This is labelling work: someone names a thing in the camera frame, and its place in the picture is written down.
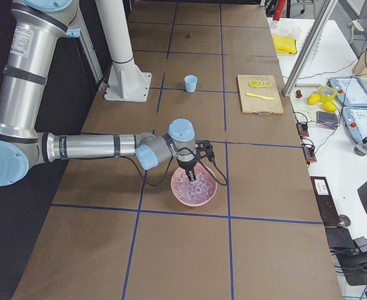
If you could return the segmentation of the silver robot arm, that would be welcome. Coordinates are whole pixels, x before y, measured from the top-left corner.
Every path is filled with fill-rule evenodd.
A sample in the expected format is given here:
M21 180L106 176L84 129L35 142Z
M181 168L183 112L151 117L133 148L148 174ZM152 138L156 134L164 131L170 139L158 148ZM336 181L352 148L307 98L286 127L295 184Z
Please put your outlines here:
M37 132L35 123L59 38L80 30L80 40L95 79L102 78L78 1L13 1L16 19L0 90L0 186L20 181L35 165L57 159L136 156L143 169L176 159L190 181L199 161L193 125L176 119L162 136Z

